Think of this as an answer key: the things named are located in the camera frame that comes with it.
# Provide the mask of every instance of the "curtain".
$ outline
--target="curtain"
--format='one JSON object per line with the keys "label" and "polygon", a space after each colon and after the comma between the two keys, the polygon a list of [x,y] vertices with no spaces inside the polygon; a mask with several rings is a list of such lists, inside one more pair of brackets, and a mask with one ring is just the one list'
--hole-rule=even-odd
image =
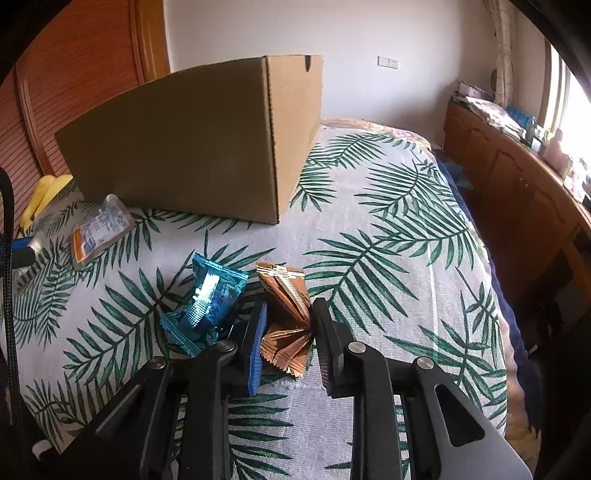
{"label": "curtain", "polygon": [[515,31],[515,7],[509,0],[488,0],[495,23],[496,45],[496,96],[495,102],[507,108],[514,100],[513,59],[511,55]]}

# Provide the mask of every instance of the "white wall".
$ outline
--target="white wall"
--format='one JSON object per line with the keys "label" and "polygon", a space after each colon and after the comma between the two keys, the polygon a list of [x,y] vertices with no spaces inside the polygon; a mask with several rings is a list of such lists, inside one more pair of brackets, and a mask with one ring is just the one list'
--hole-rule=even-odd
{"label": "white wall", "polygon": [[527,115],[540,114],[546,66],[545,39],[529,19],[517,11],[515,16],[515,107]]}
{"label": "white wall", "polygon": [[[458,77],[489,89],[496,42],[481,0],[164,0],[171,69],[324,56],[322,114],[438,141]],[[378,55],[400,60],[378,67]]]}

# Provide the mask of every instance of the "bed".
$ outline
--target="bed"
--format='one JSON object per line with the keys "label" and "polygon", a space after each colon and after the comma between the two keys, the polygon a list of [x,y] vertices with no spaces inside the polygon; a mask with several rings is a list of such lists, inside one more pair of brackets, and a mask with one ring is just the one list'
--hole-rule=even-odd
{"label": "bed", "polygon": [[[132,209],[134,229],[76,271],[69,237],[93,207],[74,182],[62,190],[31,227],[44,248],[15,286],[21,392],[59,451],[148,358],[175,353],[159,318],[186,300],[195,252],[251,274],[257,260],[303,268],[357,340],[432,357],[501,434],[527,430],[486,249],[425,139],[323,122],[279,225]],[[316,358],[300,380],[265,371],[229,411],[234,478],[349,477],[352,401],[327,398]],[[408,471],[404,433],[401,447]]]}

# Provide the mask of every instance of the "black cable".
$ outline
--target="black cable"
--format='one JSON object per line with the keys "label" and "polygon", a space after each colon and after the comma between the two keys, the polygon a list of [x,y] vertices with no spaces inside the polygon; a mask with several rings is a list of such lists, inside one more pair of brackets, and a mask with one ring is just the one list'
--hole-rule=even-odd
{"label": "black cable", "polygon": [[30,449],[22,422],[21,414],[21,389],[18,381],[17,343],[14,337],[14,319],[12,317],[12,236],[14,233],[14,191],[8,174],[0,168],[0,193],[2,194],[4,210],[4,251],[2,253],[2,266],[4,268],[2,292],[2,313],[4,314],[4,330],[6,331],[6,348],[8,357],[8,385],[10,387],[10,408],[12,425],[21,442],[22,453],[28,458]]}

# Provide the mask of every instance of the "cardboard box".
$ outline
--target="cardboard box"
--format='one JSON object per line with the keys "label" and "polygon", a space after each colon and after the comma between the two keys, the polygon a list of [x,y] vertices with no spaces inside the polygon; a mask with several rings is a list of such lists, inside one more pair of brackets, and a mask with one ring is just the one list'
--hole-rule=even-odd
{"label": "cardboard box", "polygon": [[56,133],[86,200],[279,222],[320,122],[322,57],[194,67]]}

